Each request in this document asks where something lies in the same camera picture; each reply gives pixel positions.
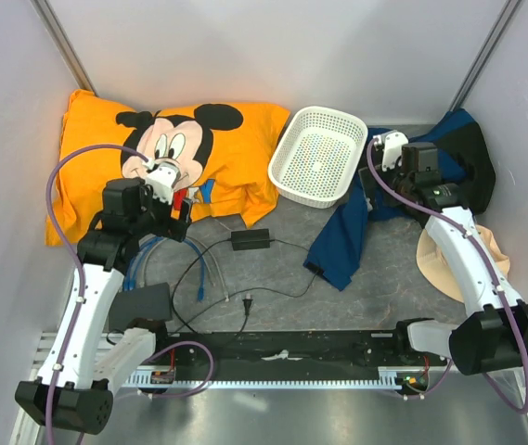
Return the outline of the black power adapter brick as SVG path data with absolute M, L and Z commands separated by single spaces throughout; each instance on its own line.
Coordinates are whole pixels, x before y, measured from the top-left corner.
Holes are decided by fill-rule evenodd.
M 230 234 L 234 251 L 270 248 L 272 238 L 268 229 L 237 230 Z

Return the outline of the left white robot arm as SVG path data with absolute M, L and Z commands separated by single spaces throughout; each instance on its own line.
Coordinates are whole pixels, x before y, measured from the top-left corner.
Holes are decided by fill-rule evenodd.
M 102 209 L 89 224 L 74 252 L 71 295 L 54 344 L 33 381 L 21 381 L 15 400 L 32 420 L 96 435 L 106 426 L 116 392 L 144 360 L 160 364 L 170 342 L 144 320 L 124 332 L 102 358 L 97 348 L 109 310 L 139 242 L 146 235 L 185 239 L 192 202 L 175 192 L 160 200 L 144 180 L 116 179 L 102 192 Z

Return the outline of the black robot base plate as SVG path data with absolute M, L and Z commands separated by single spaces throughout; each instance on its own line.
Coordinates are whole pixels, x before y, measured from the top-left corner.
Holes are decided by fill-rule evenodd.
M 376 377 L 379 367 L 410 367 L 426 375 L 445 358 L 412 350 L 398 329 L 175 333 L 172 346 L 148 365 L 157 383 L 175 377 L 214 380 L 297 380 Z

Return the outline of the dark grey network switch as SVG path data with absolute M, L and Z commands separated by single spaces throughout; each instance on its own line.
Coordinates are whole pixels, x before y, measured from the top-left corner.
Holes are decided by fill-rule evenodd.
M 109 308 L 108 328 L 125 330 L 136 318 L 165 322 L 173 319 L 168 283 L 122 291 L 115 296 Z

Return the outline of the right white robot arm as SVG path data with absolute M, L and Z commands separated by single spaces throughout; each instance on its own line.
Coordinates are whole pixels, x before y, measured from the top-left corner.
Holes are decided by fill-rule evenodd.
M 504 277 L 481 240 L 462 189 L 438 170 L 431 143 L 393 146 L 384 134 L 371 139 L 365 154 L 374 183 L 413 211 L 444 259 L 460 290 L 466 320 L 460 325 L 434 320 L 406 323 L 392 341 L 393 357 L 409 365 L 425 352 L 453 361 L 463 375 L 523 367 L 528 369 L 528 304 Z M 372 164 L 380 152 L 382 164 Z

